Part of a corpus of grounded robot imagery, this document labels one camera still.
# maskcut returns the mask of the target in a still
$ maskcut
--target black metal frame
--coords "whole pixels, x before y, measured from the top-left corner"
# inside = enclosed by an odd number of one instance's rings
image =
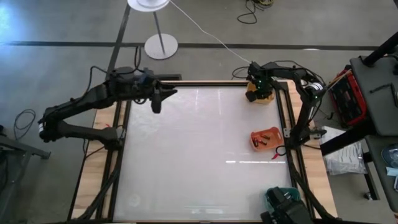
[[[231,81],[225,81],[225,82],[201,82],[201,81],[199,81],[199,82],[184,82],[184,81],[181,81],[181,82],[173,83],[173,84],[175,86],[246,86],[247,85],[246,82],[234,82],[234,81],[232,81],[232,82]],[[287,105],[287,111],[289,114],[290,125],[294,126],[295,119],[294,119],[293,108],[292,108],[290,95],[289,95],[289,88],[288,88],[286,82],[281,82],[280,84],[282,86],[281,91],[285,95],[285,101],[286,101],[286,105]],[[285,115],[284,115],[284,106],[282,105],[282,98],[281,98],[280,91],[275,92],[275,97],[277,100],[280,124],[281,124],[282,128],[287,128],[287,124],[285,122]],[[127,101],[126,110],[124,113],[124,120],[123,120],[123,127],[126,129],[128,128],[127,124],[128,124],[128,120],[129,120],[130,110],[131,110],[131,101]],[[115,111],[115,115],[114,115],[113,126],[117,126],[119,123],[120,111],[121,111],[121,104],[118,103],[116,106],[116,111]],[[121,163],[122,163],[122,159],[123,159],[123,150],[124,150],[124,146],[121,149],[121,151],[118,152],[116,164],[119,164],[119,165],[118,165],[118,167],[115,166],[115,169],[118,169],[121,167]],[[293,160],[292,150],[293,149],[286,150],[287,159],[290,161]],[[304,182],[308,185],[307,173],[305,171],[305,165],[304,165],[302,152],[300,149],[295,149],[295,150],[297,152],[297,160],[298,160],[298,166],[300,169],[300,174],[301,174]],[[108,151],[108,154],[106,157],[106,162],[105,162],[105,168],[104,168],[103,183],[106,182],[108,179],[108,175],[109,175],[110,167],[111,167],[112,156],[113,156],[113,152]],[[297,187],[296,181],[292,178],[292,175],[291,175],[292,171],[290,170],[290,168],[289,168],[289,173],[290,173],[290,181],[292,183],[292,186]],[[116,204],[116,196],[118,193],[118,184],[119,184],[119,177],[116,178],[116,180],[113,184],[113,188],[112,188],[112,192],[111,192],[111,199],[110,199],[110,203],[109,203],[108,216],[105,219],[103,219],[102,212],[98,212],[98,211],[103,211],[103,202],[101,202],[102,205],[99,206],[97,209],[97,213],[96,213],[97,215],[95,217],[96,219],[106,220],[107,222],[113,220],[114,208],[115,208],[115,204]],[[77,187],[76,187],[75,196],[73,198],[73,203],[71,204],[71,209],[70,209],[70,213],[68,216],[68,220],[70,220],[72,217],[72,211],[73,211],[73,206],[74,206],[74,202],[76,199],[76,195],[77,195]],[[311,218],[315,218],[313,206],[307,197],[306,197],[306,203],[307,203],[308,212],[309,212]]]

